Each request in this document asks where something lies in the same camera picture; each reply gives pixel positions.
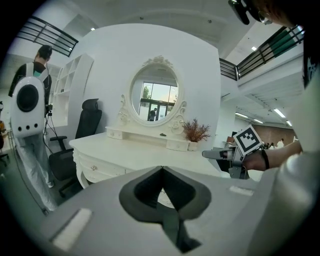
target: black hair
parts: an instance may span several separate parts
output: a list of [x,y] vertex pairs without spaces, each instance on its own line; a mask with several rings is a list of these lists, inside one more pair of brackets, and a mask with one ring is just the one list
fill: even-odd
[[42,45],[38,50],[38,54],[40,58],[45,59],[46,61],[51,57],[52,54],[52,46],[51,45]]

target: gray pants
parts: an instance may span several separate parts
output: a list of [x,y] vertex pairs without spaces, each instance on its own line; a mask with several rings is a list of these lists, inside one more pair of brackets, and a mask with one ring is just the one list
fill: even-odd
[[36,134],[25,138],[16,138],[15,144],[32,186],[39,194],[44,206],[50,211],[54,211],[57,208],[57,203],[48,188],[48,184],[53,181],[53,176],[42,136],[42,134]]

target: dried plant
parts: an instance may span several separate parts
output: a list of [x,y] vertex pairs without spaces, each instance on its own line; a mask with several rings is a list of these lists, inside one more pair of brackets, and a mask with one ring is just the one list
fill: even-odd
[[208,132],[210,125],[199,124],[198,120],[194,118],[191,122],[185,122],[183,125],[185,138],[191,142],[199,142],[207,140],[211,137]]

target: black office chair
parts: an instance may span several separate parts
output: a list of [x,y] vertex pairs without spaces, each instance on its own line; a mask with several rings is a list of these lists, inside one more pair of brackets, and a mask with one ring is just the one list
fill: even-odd
[[[75,138],[83,138],[94,135],[100,122],[102,111],[98,109],[98,98],[88,99],[82,104],[82,112],[80,115],[78,129],[76,130]],[[56,136],[50,138],[50,141],[58,141],[61,151],[53,153],[49,156],[49,164],[53,175],[59,181],[72,178],[67,184],[59,189],[61,197],[65,197],[63,190],[70,187],[78,181],[76,173],[76,163],[73,158],[73,148],[66,149],[63,142],[67,136]]]

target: oval mirror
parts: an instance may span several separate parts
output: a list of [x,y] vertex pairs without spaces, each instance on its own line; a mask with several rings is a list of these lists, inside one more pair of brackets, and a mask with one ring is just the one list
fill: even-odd
[[137,115],[149,122],[164,119],[178,98],[178,82],[166,65],[150,64],[135,77],[131,87],[131,102]]

